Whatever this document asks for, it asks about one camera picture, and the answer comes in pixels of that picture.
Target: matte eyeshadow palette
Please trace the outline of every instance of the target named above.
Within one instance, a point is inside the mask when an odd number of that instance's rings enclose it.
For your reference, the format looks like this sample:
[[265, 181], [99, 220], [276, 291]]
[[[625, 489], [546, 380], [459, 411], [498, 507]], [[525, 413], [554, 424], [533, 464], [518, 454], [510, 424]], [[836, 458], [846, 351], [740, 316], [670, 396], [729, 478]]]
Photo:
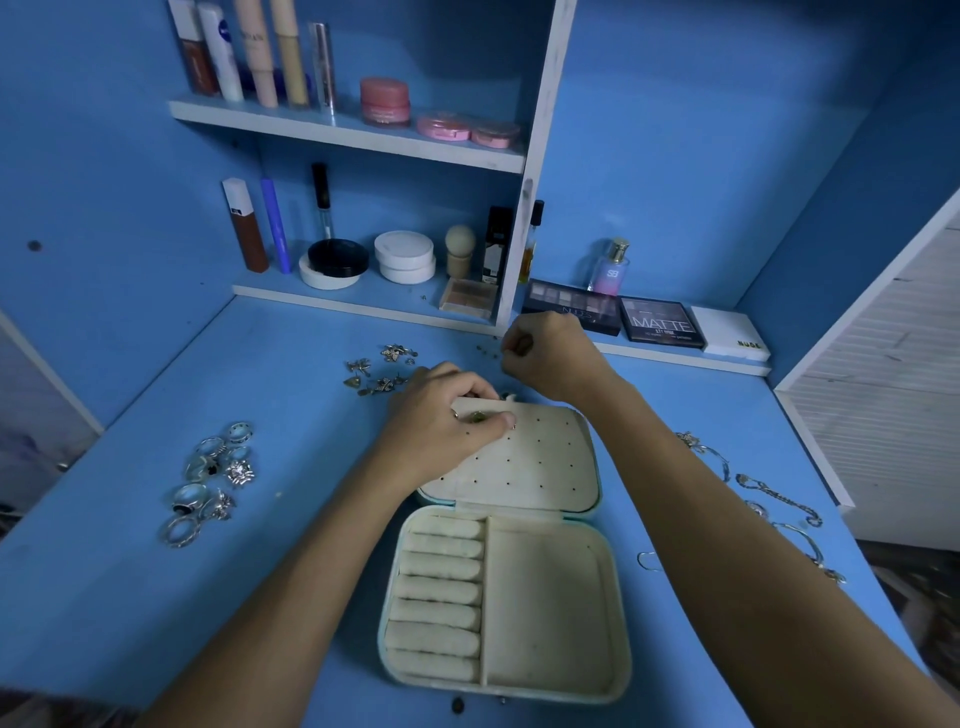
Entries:
[[523, 313], [557, 311], [572, 313], [588, 331], [617, 336], [620, 333], [620, 317], [617, 314], [616, 296], [605, 296], [581, 288], [571, 288], [543, 280], [531, 280]]
[[682, 303], [621, 296], [620, 312], [631, 341], [696, 349], [704, 346], [704, 337]]

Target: white container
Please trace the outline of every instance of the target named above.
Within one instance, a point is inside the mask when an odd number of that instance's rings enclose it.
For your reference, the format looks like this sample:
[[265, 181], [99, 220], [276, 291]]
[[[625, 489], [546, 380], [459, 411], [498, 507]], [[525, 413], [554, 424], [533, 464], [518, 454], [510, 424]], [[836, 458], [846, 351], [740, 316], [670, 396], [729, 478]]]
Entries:
[[394, 283], [401, 283], [403, 285], [416, 285], [417, 283], [423, 283], [427, 280], [433, 278], [433, 275], [437, 272], [437, 258], [433, 255], [430, 256], [427, 264], [416, 270], [398, 270], [397, 268], [391, 268], [390, 266], [384, 264], [380, 260], [380, 274], [387, 280], [391, 280]]
[[381, 265], [395, 271], [426, 268], [434, 257], [433, 241], [420, 232], [412, 231], [390, 231], [377, 235], [373, 240], [373, 250]]
[[434, 505], [400, 528], [377, 633], [384, 667], [439, 690], [613, 702], [632, 660], [610, 545], [580, 522], [601, 497], [587, 422], [512, 401], [453, 409], [461, 422], [510, 411], [516, 429], [418, 491]]
[[300, 256], [300, 277], [303, 279], [303, 282], [311, 288], [318, 288], [322, 291], [335, 291], [338, 288], [347, 288], [360, 280], [360, 276], [336, 279], [332, 276], [325, 276], [323, 273], [318, 273], [310, 267], [310, 256], [307, 253]]

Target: hand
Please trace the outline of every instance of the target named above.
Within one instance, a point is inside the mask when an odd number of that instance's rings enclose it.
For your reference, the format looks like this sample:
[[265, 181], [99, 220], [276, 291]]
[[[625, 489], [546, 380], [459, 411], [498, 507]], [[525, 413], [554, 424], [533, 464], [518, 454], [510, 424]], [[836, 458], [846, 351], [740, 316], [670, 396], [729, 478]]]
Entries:
[[518, 316], [500, 344], [503, 371], [551, 400], [580, 406], [589, 386], [616, 377], [571, 313]]
[[500, 399], [485, 379], [446, 361], [429, 371], [419, 367], [404, 390], [392, 397], [390, 418], [373, 445], [372, 456], [391, 464], [405, 497], [446, 475], [516, 424], [511, 412], [481, 423], [460, 422], [450, 405], [468, 394]]

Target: pink jar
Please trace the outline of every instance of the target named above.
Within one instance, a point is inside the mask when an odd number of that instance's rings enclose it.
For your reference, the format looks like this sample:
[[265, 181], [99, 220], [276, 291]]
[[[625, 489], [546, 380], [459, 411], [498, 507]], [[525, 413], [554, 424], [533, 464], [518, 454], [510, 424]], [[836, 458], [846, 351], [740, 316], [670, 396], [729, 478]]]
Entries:
[[360, 79], [363, 118], [377, 126], [410, 126], [410, 89], [403, 81], [370, 76]]

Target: perfume bottle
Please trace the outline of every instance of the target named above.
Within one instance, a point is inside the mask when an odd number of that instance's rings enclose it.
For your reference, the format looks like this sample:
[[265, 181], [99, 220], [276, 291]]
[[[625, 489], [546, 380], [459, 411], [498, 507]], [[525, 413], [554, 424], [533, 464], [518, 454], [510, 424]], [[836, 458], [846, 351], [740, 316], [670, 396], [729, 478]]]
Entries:
[[534, 211], [530, 215], [530, 229], [527, 231], [527, 246], [523, 249], [523, 260], [520, 261], [519, 282], [530, 280], [530, 266], [534, 262], [534, 250], [537, 248], [537, 228], [543, 221], [543, 200], [534, 202]]
[[630, 261], [627, 260], [627, 248], [630, 243], [622, 237], [615, 237], [610, 246], [610, 252], [606, 256], [597, 260], [596, 267], [593, 269], [593, 278], [587, 291], [594, 293], [603, 293], [608, 296], [616, 296], [620, 292], [620, 286], [627, 275], [627, 266]]

